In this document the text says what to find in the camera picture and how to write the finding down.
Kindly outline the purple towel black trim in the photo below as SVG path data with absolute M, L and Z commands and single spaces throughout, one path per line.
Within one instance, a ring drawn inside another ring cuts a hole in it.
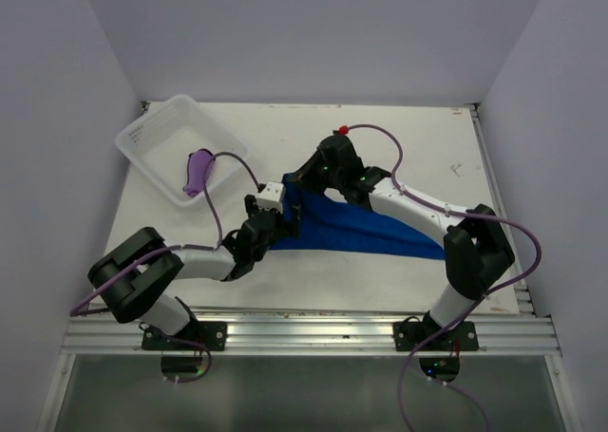
M 186 183 L 182 191 L 188 197 L 195 197 L 203 191 L 215 168 L 214 154 L 202 148 L 188 156 L 186 164 Z

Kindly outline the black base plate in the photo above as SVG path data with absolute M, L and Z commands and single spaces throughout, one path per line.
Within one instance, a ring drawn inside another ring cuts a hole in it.
M 209 351 L 224 351 L 228 325 L 223 321 L 198 321 L 188 324 L 177 335 L 165 335 L 156 328 L 143 330 L 142 349 L 149 351 L 186 351 L 205 347 Z
M 411 351 L 440 329 L 429 317 L 411 316 L 392 323 L 392 337 L 397 351 Z M 480 349 L 473 322 L 464 321 L 422 347 L 422 351 L 477 351 Z

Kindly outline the white plastic basket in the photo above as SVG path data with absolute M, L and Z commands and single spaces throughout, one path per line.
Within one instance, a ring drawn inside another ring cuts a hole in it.
M 183 190 L 190 155 L 206 149 L 243 160 L 251 157 L 250 146 L 232 125 L 187 95 L 150 106 L 116 136 L 115 145 L 169 201 L 184 209 L 197 208 L 204 200 L 202 193 L 190 197 Z

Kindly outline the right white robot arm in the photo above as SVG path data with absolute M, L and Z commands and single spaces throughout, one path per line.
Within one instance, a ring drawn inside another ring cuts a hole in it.
M 335 190 L 350 205 L 404 223 L 444 250 L 448 285 L 428 311 L 423 326 L 423 336 L 431 347 L 445 348 L 456 339 L 456 327 L 465 310 L 481 300 L 515 261 L 490 207 L 450 208 L 427 195 L 418 197 L 398 185 L 393 173 L 366 166 L 345 135 L 323 140 L 289 175 L 289 181 L 319 195 Z

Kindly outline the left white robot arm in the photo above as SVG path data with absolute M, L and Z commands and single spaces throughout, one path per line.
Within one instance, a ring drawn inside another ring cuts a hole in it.
M 121 324 L 140 321 L 159 329 L 175 348 L 191 347 L 198 327 L 191 310 L 168 286 L 181 279 L 230 282 L 247 275 L 271 246 L 299 237 L 301 207 L 245 197 L 247 219 L 216 248 L 169 245 L 152 227 L 144 227 L 89 270 L 94 295 Z

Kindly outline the blue towel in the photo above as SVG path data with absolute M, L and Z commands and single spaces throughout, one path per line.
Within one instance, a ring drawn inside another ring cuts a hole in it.
M 334 251 L 388 254 L 443 260 L 444 249 L 423 233 L 389 216 L 381 216 L 346 202 L 336 202 L 298 187 L 290 173 L 281 183 L 285 217 L 300 209 L 300 233 L 275 243 L 273 251 Z

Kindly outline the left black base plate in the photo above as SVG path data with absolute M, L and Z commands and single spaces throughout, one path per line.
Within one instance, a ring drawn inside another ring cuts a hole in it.
M 223 321 L 198 321 L 188 324 L 177 335 L 165 335 L 156 328 L 143 330 L 142 349 L 149 351 L 186 351 L 205 347 L 209 351 L 224 351 L 228 325 Z

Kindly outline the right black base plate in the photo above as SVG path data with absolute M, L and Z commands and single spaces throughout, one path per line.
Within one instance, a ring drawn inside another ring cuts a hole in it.
M 411 316 L 392 323 L 392 337 L 397 351 L 411 351 L 440 329 L 429 317 Z M 473 322 L 464 321 L 422 347 L 422 351 L 477 351 L 480 349 Z

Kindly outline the aluminium mounting rail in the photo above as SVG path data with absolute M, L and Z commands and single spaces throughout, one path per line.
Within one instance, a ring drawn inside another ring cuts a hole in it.
M 227 325 L 228 356 L 399 355 L 392 326 L 403 314 L 305 311 L 196 310 L 202 321 Z M 561 348 L 553 322 L 533 315 L 473 315 L 480 348 L 474 356 L 556 356 Z M 109 314 L 71 318 L 60 350 L 65 354 L 143 353 L 143 331 Z

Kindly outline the right side aluminium rail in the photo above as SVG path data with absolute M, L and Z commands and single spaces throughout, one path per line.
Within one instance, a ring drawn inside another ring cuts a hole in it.
M 506 217 L 506 212 L 504 209 L 504 203 L 503 203 L 503 199 L 501 196 L 500 188 L 499 188 L 498 181 L 495 176 L 494 168 L 491 163 L 491 159 L 488 154 L 488 150 L 487 150 L 486 143 L 485 143 L 485 138 L 484 138 L 484 134 L 483 134 L 482 126 L 481 126 L 481 120 L 479 117 L 479 105 L 477 103 L 468 103 L 465 107 L 468 109 L 472 123 L 473 123 L 475 137 L 476 137 L 477 143 L 479 145 L 481 158 L 482 158 L 482 162 L 484 165 L 484 171 L 485 171 L 486 179 L 488 182 L 488 187 L 490 190 L 490 195 L 492 198 L 493 209 L 498 216 Z M 506 238 L 509 241 L 509 243 L 511 244 L 513 252 L 516 256 L 516 260 L 515 260 L 513 266 L 510 268 L 509 273 L 511 275 L 519 274 L 519 273 L 523 272 L 523 268 L 520 263 L 517 248 L 516 248 L 515 241 L 513 238 L 512 228 L 510 226 L 506 226 L 504 228 L 504 231 L 505 231 Z M 517 304 L 518 304 L 518 308 L 519 308 L 519 314 L 520 315 L 530 315 L 530 316 L 535 317 L 536 312 L 534 310 L 534 306 L 533 306 L 530 292 L 529 292 L 526 282 L 524 280 L 520 280 L 518 283 L 515 283 L 513 285 L 513 290 L 516 295 L 516 300 L 517 300 Z

